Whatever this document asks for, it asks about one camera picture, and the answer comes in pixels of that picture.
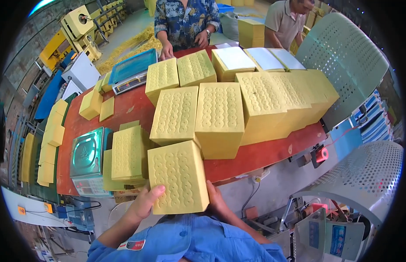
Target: white paper sheet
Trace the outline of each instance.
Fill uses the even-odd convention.
[[[248,52],[251,56],[257,61],[258,65],[260,65],[261,69],[263,70],[270,70],[270,69],[284,69],[282,63],[269,51],[267,48],[264,47],[254,47],[248,48]]]
[[[269,48],[289,69],[306,69],[293,55],[284,49]]]
[[[254,62],[245,54],[240,47],[215,49],[215,52],[226,65],[228,70],[255,68]]]

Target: camouflage shirt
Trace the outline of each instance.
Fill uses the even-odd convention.
[[[155,37],[166,31],[173,51],[199,46],[197,34],[212,24],[219,29],[219,9],[215,0],[188,0],[187,8],[180,0],[158,0],[155,10]]]

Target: yellow machine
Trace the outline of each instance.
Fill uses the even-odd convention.
[[[84,5],[65,15],[60,20],[60,26],[76,52],[85,52],[91,61],[101,57],[102,53],[97,49],[92,33],[95,25]]]
[[[56,64],[63,60],[72,49],[73,47],[60,29],[40,53],[39,58],[44,65],[53,71]]]

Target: blue shirt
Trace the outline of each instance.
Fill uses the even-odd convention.
[[[278,244],[258,244],[240,228],[205,215],[184,214],[163,217],[155,226],[128,239],[145,240],[138,251],[105,247],[95,240],[88,262],[175,261],[182,257],[196,262],[265,261],[286,262]]]
[[[215,31],[219,29],[219,8],[214,0],[188,0],[186,8],[180,0],[156,2],[155,37],[166,31],[174,52],[198,47],[196,36],[209,24],[215,26]]]

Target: concrete floor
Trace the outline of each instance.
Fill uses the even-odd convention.
[[[257,1],[253,8],[236,7],[234,12],[241,14],[256,13],[265,16],[269,5],[269,3],[264,1]],[[265,20],[265,18],[249,18],[257,20],[261,23],[264,23]],[[114,29],[114,33],[109,36],[110,43],[100,47],[103,54],[101,59],[97,61],[97,64],[105,61],[114,48],[118,47],[121,43],[132,36],[140,33],[149,25],[149,23],[152,22],[153,18],[149,16],[147,10],[140,10],[128,16],[123,21],[123,25],[116,27]],[[223,34],[214,33],[211,38],[211,45],[232,41],[233,40],[226,38]],[[325,144],[330,143],[331,139],[329,138]],[[259,190],[248,202],[247,207],[256,206],[259,215],[263,215],[284,207],[291,194],[315,181],[338,162],[334,146],[329,146],[327,149],[329,151],[329,158],[317,169],[314,169],[311,163],[299,168],[296,162],[290,163],[287,159],[269,167],[270,174],[261,181]],[[240,181],[219,186],[219,188],[226,203],[228,204],[228,207],[239,217],[241,217],[242,205],[247,201],[253,190],[256,189],[256,186],[257,185],[255,185],[251,179],[245,178]],[[98,238],[98,236],[109,228],[109,215],[116,204],[114,199],[96,200],[100,201],[102,204],[101,208],[93,210],[95,223],[94,233],[95,237]],[[120,208],[119,212],[116,214],[116,217],[122,215],[122,210],[123,209]],[[153,226],[160,217],[162,216],[151,214],[147,219],[142,221],[137,232],[149,226]],[[75,252],[85,252],[90,246],[85,241],[75,239],[72,241],[72,245]],[[63,256],[59,258],[61,261],[85,261],[86,254],[81,252],[77,253],[76,257],[73,255],[72,257]]]

